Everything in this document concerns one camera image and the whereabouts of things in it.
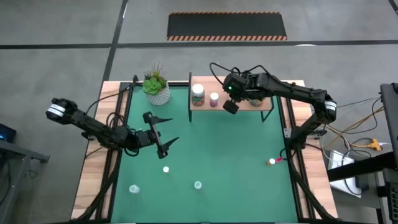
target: red object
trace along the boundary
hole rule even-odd
[[[275,162],[280,162],[282,161],[284,158],[283,157],[279,157],[278,159],[275,160]]]

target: succulent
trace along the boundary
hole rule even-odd
[[[157,95],[167,86],[167,80],[160,76],[162,68],[163,67],[160,67],[159,64],[157,64],[153,65],[151,72],[146,72],[143,83],[144,92],[151,95]]]

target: jar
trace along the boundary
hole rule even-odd
[[[192,86],[192,104],[201,106],[205,103],[205,89],[201,84],[194,84]]]
[[[218,104],[218,93],[210,94],[210,106],[215,107]]]
[[[250,104],[252,106],[258,107],[262,105],[262,101],[261,100],[249,100]]]

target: orange striped border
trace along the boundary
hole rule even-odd
[[[192,36],[170,36],[168,41],[286,41],[287,36],[270,35],[270,36],[245,36],[245,35],[192,35]]]
[[[170,15],[175,14],[280,14],[277,11],[241,11],[241,12],[224,12],[224,11],[212,11],[212,12],[171,12]]]

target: white plant pot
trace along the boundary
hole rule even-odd
[[[153,105],[163,105],[165,103],[168,102],[168,100],[170,99],[170,89],[169,89],[169,84],[166,84],[166,87],[160,91],[160,93],[158,93],[157,95],[151,95],[146,93],[147,98],[149,103],[152,103]]]

